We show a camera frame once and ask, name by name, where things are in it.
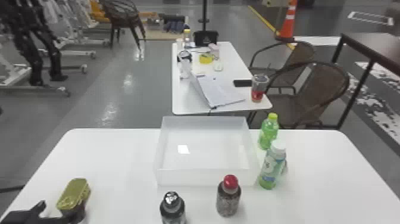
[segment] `floor marking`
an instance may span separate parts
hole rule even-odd
[[[295,36],[296,41],[305,41],[314,46],[336,46],[340,36]]]
[[[376,21],[376,20],[367,20],[365,18],[357,18],[357,14],[359,15],[367,15],[370,17],[375,17],[375,18],[385,18],[387,19],[387,22],[381,22],[381,21]],[[358,12],[358,11],[352,11],[347,18],[351,19],[351,20],[358,20],[358,21],[363,21],[363,22],[367,22],[367,23],[376,23],[376,24],[381,24],[381,25],[387,25],[387,26],[393,26],[395,24],[394,20],[392,17],[387,17],[384,15],[377,15],[377,14],[371,14],[371,13],[363,13],[363,12]]]
[[[345,96],[350,98],[358,84],[352,74],[350,76],[350,86]],[[355,103],[364,109],[365,114],[372,119],[382,130],[384,130],[394,141],[400,145],[400,116],[394,112],[389,104],[377,96],[370,93],[367,86],[361,88],[360,94]]]
[[[250,5],[247,6],[272,32],[275,33],[276,29],[270,22],[268,22],[262,15],[260,15],[253,7]],[[292,45],[291,43],[288,43],[287,46],[293,50],[295,49],[295,46]]]
[[[355,63],[362,69],[366,69],[368,65],[368,62],[365,61],[357,61]],[[395,73],[392,73],[385,67],[376,63],[372,68],[370,74],[375,78],[379,79],[380,81],[382,81],[386,86],[390,87],[391,89],[400,94],[400,77],[397,76]]]

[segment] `transparent box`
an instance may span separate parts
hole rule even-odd
[[[253,185],[259,164],[244,117],[163,117],[154,160],[162,186],[216,186],[234,174]]]

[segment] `black metal table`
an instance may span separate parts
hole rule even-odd
[[[333,54],[333,63],[338,61],[339,54],[344,44],[362,53],[368,57],[370,61],[353,95],[347,103],[345,111],[340,117],[336,129],[342,127],[375,63],[379,63],[381,66],[400,76],[400,39],[397,37],[388,33],[342,33],[339,44]]]

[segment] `orange traffic cone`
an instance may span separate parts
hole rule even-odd
[[[297,0],[290,0],[285,22],[283,23],[279,35],[275,37],[275,39],[277,39],[278,41],[292,42],[295,40],[295,38],[293,38],[293,30],[295,28],[296,6]]]

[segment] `white bottle cap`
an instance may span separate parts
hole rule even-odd
[[[271,150],[276,155],[286,154],[286,145],[283,141],[275,139],[271,143]]]

